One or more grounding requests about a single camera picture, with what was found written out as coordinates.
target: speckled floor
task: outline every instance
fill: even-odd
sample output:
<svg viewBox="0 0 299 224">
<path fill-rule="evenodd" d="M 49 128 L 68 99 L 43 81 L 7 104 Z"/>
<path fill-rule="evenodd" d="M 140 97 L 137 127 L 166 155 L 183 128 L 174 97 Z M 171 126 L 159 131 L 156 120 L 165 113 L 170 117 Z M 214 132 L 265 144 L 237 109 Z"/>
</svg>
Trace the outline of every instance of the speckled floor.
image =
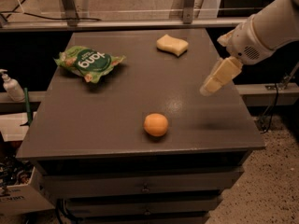
<svg viewBox="0 0 299 224">
<path fill-rule="evenodd" d="M 261 134 L 266 149 L 249 156 L 245 173 L 223 192 L 222 203 L 210 212 L 206 224 L 299 223 L 299 145 L 291 122 L 281 113 L 273 117 L 269 132 Z M 23 220 L 23 216 L 0 217 L 5 224 Z M 37 215 L 36 224 L 58 223 L 53 210 Z"/>
</svg>

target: gray tabletop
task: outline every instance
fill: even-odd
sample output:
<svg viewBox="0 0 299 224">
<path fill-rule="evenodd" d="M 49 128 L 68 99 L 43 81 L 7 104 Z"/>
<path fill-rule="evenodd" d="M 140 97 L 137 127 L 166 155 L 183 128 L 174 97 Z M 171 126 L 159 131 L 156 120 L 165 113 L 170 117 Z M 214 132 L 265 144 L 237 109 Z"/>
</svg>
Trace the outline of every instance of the gray tabletop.
<svg viewBox="0 0 299 224">
<path fill-rule="evenodd" d="M 169 34 L 189 42 L 179 58 L 156 48 Z M 205 29 L 73 34 L 80 45 L 127 58 L 96 85 L 57 68 L 26 135 L 21 159 L 150 155 L 248 150 L 264 143 L 233 83 L 210 97 L 199 93 L 219 55 Z M 144 118 L 164 114 L 162 138 Z"/>
</svg>

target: spray bottle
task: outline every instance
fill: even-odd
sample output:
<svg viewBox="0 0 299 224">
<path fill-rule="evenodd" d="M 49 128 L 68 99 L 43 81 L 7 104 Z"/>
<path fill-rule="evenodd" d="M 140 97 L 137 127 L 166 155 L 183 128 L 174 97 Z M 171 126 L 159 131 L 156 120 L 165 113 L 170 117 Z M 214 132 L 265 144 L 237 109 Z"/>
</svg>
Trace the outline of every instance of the spray bottle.
<svg viewBox="0 0 299 224">
<path fill-rule="evenodd" d="M 19 82 L 16 79 L 10 78 L 5 72 L 7 72 L 7 70 L 0 69 L 2 79 L 4 80 L 4 89 L 7 91 L 9 97 L 13 101 L 23 101 L 25 99 L 24 90 L 21 88 Z"/>
</svg>

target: floor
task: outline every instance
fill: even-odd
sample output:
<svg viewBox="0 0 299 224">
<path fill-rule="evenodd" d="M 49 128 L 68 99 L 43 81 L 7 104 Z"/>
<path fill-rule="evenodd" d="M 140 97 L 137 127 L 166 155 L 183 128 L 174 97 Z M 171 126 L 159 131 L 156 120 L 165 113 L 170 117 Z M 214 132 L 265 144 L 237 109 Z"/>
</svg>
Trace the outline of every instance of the floor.
<svg viewBox="0 0 299 224">
<path fill-rule="evenodd" d="M 136 6 L 130 0 L 117 0 L 126 5 Z M 164 0 L 169 9 L 175 2 Z M 147 12 L 150 13 L 157 3 L 147 2 Z M 23 8 L 28 12 L 40 12 L 49 16 L 61 16 L 59 0 L 26 0 Z M 109 3 L 101 6 L 101 1 L 92 0 L 93 16 L 97 17 L 100 8 L 101 18 L 106 14 L 107 20 L 113 20 L 113 14 L 104 11 L 109 9 Z M 16 0 L 0 0 L 0 7 L 12 9 Z M 24 17 L 10 16 L 12 21 L 23 21 Z M 283 112 L 273 117 L 271 129 L 261 134 L 266 143 L 266 149 L 254 151 L 244 164 L 245 173 L 235 185 L 223 192 L 223 202 L 210 213 L 211 218 L 206 224 L 297 224 L 299 223 L 299 145 L 291 126 L 292 118 Z M 23 223 L 24 216 L 0 217 L 0 223 Z M 59 223 L 53 210 L 37 214 L 36 224 Z"/>
</svg>

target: table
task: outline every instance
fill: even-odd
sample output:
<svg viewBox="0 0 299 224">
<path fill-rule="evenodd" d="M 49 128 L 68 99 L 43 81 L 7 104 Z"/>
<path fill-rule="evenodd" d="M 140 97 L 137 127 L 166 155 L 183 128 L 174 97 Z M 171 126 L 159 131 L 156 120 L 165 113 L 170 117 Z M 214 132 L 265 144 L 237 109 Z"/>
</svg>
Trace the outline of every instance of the table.
<svg viewBox="0 0 299 224">
<path fill-rule="evenodd" d="M 165 34 L 188 41 L 187 52 L 157 50 Z M 18 158 L 91 223 L 205 223 L 264 148 L 233 83 L 199 93 L 219 56 L 206 30 L 74 33 L 75 45 L 126 60 L 98 84 L 57 68 Z M 143 130 L 152 112 L 169 120 L 161 138 Z"/>
</svg>

